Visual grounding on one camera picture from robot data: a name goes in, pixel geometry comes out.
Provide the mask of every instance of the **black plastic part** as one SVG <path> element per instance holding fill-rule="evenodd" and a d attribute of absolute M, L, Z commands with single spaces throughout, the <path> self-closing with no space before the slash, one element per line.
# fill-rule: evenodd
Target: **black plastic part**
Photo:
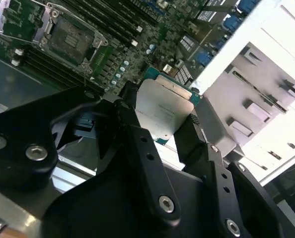
<path fill-rule="evenodd" d="M 283 219 L 282 211 L 276 206 L 266 190 L 244 166 L 243 172 L 239 163 L 231 163 L 231 171 L 236 187 L 241 216 L 247 230 L 253 238 L 283 238 L 284 231 L 280 221 Z"/>
<path fill-rule="evenodd" d="M 100 97 L 85 96 L 83 88 L 73 88 L 0 114 L 0 135 L 7 140 L 6 147 L 0 150 L 0 185 L 19 189 L 44 187 L 58 159 L 53 125 L 99 101 Z M 55 128 L 63 130 L 65 124 Z M 25 151 L 32 145 L 47 150 L 43 161 L 26 157 Z"/>
<path fill-rule="evenodd" d="M 43 237 L 213 237 L 209 232 L 213 226 L 212 201 L 199 179 L 165 168 L 184 211 L 180 223 L 169 229 L 151 215 L 144 187 L 124 156 L 118 153 L 105 172 L 56 200 L 44 217 Z"/>

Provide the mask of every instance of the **motherboard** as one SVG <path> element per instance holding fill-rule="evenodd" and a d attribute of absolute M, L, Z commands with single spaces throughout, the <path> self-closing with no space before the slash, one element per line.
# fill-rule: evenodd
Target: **motherboard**
<path fill-rule="evenodd" d="M 204 0 L 0 0 L 0 59 L 59 90 L 86 85 L 118 94 L 128 80 L 140 83 L 150 66 L 177 75 L 175 65 L 183 62 L 179 44 L 191 32 L 187 22 L 203 5 Z"/>

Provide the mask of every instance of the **capacitor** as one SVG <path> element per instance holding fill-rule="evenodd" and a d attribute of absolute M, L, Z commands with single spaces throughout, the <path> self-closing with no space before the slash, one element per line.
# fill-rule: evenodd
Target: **capacitor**
<path fill-rule="evenodd" d="M 155 49 L 155 45 L 150 44 L 149 49 L 150 49 L 151 51 L 154 50 L 154 49 Z"/>
<path fill-rule="evenodd" d="M 14 66 L 19 66 L 20 61 L 19 60 L 12 59 L 11 64 L 14 65 Z"/>
<path fill-rule="evenodd" d="M 15 54 L 22 56 L 24 54 L 24 50 L 23 49 L 15 49 Z"/>

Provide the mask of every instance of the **electronic component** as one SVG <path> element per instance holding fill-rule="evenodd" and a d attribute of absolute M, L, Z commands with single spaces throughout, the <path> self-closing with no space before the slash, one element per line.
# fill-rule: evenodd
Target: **electronic component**
<path fill-rule="evenodd" d="M 258 0 L 241 0 L 237 8 L 248 15 L 255 8 L 258 2 Z"/>
<path fill-rule="evenodd" d="M 242 23 L 241 19 L 239 19 L 235 15 L 232 15 L 224 21 L 223 26 L 230 33 L 234 33 L 238 29 L 238 27 L 241 25 L 241 23 Z"/>
<path fill-rule="evenodd" d="M 92 73 L 88 67 L 97 49 L 108 45 L 105 37 L 55 8 L 45 9 L 43 19 L 47 20 L 34 37 L 41 49 L 78 71 Z"/>
<path fill-rule="evenodd" d="M 213 56 L 210 55 L 209 52 L 203 51 L 198 53 L 197 55 L 197 62 L 200 63 L 202 66 L 207 66 L 213 59 Z"/>
<path fill-rule="evenodd" d="M 0 0 L 0 59 L 57 89 L 82 82 L 118 94 L 127 80 L 141 83 L 150 66 L 190 85 L 204 69 L 198 53 L 214 56 L 223 44 L 214 43 L 230 36 L 221 24 L 194 21 L 202 7 L 196 0 Z"/>

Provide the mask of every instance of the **black metal bracket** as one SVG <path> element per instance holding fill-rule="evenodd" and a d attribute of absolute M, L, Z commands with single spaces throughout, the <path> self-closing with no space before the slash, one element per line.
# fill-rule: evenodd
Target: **black metal bracket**
<path fill-rule="evenodd" d="M 84 237 L 92 226 L 99 237 L 283 237 L 279 209 L 246 168 L 224 168 L 196 116 L 174 135 L 184 172 L 164 167 L 150 132 L 140 127 L 136 92 L 128 83 L 124 100 L 109 103 L 75 88 L 0 114 L 1 186 L 44 187 L 58 150 L 82 136 L 99 141 L 98 175 L 48 208 L 44 237 Z M 83 122 L 85 112 L 91 121 Z M 264 211 L 261 221 L 269 219 L 271 228 L 252 221 Z"/>
<path fill-rule="evenodd" d="M 0 185 L 45 186 L 58 160 L 56 147 L 67 119 L 100 101 L 100 95 L 73 88 L 0 114 Z"/>

